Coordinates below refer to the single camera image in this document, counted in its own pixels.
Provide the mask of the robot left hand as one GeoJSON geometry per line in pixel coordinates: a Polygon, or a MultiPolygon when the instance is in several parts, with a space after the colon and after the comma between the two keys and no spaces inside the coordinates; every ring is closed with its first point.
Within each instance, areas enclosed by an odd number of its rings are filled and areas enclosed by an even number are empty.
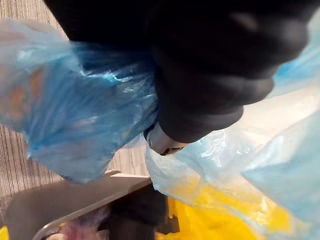
{"type": "Polygon", "coordinates": [[[317,0],[47,0],[72,41],[149,49],[156,63],[151,149],[174,154],[236,123],[307,45],[317,0]]]}

